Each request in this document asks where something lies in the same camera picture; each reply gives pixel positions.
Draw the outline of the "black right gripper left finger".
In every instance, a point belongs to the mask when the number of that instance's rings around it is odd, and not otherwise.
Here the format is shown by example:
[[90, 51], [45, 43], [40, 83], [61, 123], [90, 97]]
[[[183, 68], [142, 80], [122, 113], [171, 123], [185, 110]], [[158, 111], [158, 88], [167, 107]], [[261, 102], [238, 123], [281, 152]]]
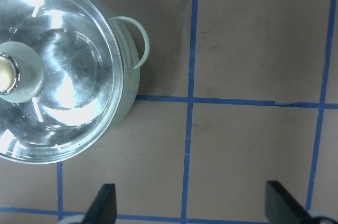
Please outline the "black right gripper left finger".
[[115, 223], [116, 219], [116, 187], [114, 184], [104, 184], [87, 210], [82, 223]]

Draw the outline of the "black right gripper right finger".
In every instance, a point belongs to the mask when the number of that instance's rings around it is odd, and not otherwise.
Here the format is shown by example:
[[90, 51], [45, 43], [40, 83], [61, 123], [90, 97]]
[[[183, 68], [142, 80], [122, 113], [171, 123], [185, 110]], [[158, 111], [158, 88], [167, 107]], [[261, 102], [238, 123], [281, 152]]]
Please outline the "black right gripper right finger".
[[265, 183], [265, 215], [269, 223], [317, 223], [278, 181]]

